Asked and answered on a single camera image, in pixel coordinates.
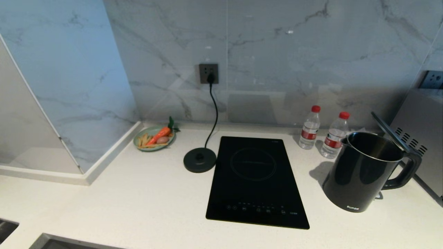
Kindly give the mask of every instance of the toy carrot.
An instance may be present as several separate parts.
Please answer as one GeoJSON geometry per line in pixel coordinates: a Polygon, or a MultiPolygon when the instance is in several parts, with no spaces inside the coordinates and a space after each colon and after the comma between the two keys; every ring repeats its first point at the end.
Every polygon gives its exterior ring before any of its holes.
{"type": "Polygon", "coordinates": [[[155,144],[157,142],[157,140],[163,136],[168,136],[174,126],[174,120],[172,119],[172,117],[169,117],[169,124],[165,127],[163,127],[155,136],[153,136],[153,138],[151,140],[149,140],[149,142],[147,142],[145,145],[150,145],[150,144],[155,144]]]}

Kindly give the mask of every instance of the plastic water bottle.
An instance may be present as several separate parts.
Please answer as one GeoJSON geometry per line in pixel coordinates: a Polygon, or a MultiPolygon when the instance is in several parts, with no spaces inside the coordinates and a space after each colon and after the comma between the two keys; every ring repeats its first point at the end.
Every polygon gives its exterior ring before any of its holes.
{"type": "Polygon", "coordinates": [[[341,112],[334,122],[332,122],[329,127],[329,133],[326,136],[325,143],[320,151],[322,156],[333,159],[338,155],[342,147],[341,140],[344,138],[349,131],[348,118],[349,113],[341,112]]]}
{"type": "Polygon", "coordinates": [[[320,128],[319,113],[320,106],[313,105],[311,108],[311,113],[307,116],[307,119],[303,124],[299,145],[305,150],[310,150],[314,146],[317,131],[320,128]]]}

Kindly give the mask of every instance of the induction cooktop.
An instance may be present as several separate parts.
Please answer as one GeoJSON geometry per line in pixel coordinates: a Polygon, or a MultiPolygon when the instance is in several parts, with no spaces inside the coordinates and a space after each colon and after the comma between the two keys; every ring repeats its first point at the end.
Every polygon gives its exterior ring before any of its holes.
{"type": "Polygon", "coordinates": [[[283,140],[221,137],[206,218],[309,229],[283,140]]]}

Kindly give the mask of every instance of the wall socket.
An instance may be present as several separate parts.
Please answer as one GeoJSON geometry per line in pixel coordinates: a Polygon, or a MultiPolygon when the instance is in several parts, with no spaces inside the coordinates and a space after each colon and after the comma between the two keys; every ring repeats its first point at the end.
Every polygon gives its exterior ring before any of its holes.
{"type": "Polygon", "coordinates": [[[443,72],[428,71],[419,88],[441,89],[443,87],[443,72]]]}
{"type": "Polygon", "coordinates": [[[218,64],[199,64],[198,70],[200,71],[201,84],[209,84],[207,79],[210,73],[213,73],[215,77],[213,84],[218,84],[218,64]]]}

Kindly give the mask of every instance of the black electric kettle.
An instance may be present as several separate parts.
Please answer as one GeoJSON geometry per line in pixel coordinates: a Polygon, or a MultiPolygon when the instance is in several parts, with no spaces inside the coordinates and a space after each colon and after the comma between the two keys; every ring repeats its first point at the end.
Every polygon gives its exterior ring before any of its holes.
{"type": "Polygon", "coordinates": [[[372,133],[349,134],[342,139],[342,151],[323,183],[329,200],[350,212],[365,211],[380,190],[404,186],[421,163],[415,149],[400,140],[374,112],[371,114],[394,142],[372,133]],[[403,170],[388,180],[398,164],[402,164],[403,170]]]}

